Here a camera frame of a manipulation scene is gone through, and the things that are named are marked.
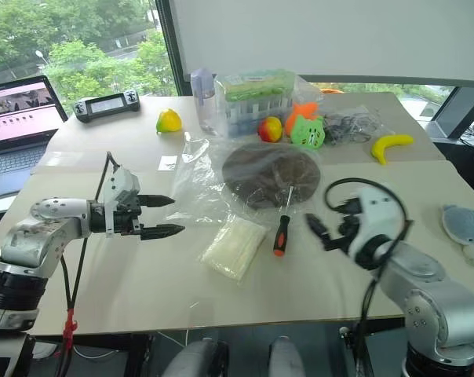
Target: laptop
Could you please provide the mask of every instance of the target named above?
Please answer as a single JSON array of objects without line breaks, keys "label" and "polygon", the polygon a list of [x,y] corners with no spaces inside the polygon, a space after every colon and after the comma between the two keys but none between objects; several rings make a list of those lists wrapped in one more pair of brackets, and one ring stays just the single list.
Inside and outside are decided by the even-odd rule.
[{"label": "laptop", "polygon": [[0,196],[23,188],[66,120],[46,76],[0,84]]}]

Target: plastic bottle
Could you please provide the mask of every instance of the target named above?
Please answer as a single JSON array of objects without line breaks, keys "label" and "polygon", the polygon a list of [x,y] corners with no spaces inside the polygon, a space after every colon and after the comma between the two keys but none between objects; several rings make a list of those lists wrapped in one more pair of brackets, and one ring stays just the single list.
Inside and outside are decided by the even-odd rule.
[{"label": "plastic bottle", "polygon": [[215,134],[213,122],[216,118],[216,96],[213,75],[207,69],[200,68],[190,74],[190,84],[200,128],[208,134]]}]

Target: orange toy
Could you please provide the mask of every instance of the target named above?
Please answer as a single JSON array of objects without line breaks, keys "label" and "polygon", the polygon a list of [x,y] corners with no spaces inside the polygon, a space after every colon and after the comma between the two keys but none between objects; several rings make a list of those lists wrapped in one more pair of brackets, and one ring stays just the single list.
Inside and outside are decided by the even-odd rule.
[{"label": "orange toy", "polygon": [[293,102],[293,112],[287,118],[286,127],[284,129],[286,131],[286,135],[291,136],[291,131],[293,131],[297,116],[303,115],[305,119],[314,120],[317,118],[315,112],[317,112],[317,103],[315,102],[308,102],[306,104],[295,104]]}]

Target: red screwdriver handle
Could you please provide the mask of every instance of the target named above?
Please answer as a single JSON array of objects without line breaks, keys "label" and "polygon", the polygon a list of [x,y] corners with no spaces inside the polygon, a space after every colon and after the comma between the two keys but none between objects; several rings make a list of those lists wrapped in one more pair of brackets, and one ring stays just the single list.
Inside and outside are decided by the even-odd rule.
[{"label": "red screwdriver handle", "polygon": [[286,252],[286,242],[287,242],[287,227],[290,223],[290,217],[285,214],[281,216],[279,228],[277,229],[277,234],[275,234],[274,241],[274,254],[278,257],[282,257]]}]

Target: toy apple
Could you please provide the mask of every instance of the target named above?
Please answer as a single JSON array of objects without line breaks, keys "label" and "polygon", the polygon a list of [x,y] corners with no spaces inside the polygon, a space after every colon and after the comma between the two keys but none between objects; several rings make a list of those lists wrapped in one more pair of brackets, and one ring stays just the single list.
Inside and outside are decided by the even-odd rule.
[{"label": "toy apple", "polygon": [[279,118],[269,116],[258,126],[258,135],[262,141],[276,143],[283,136],[283,125]]}]

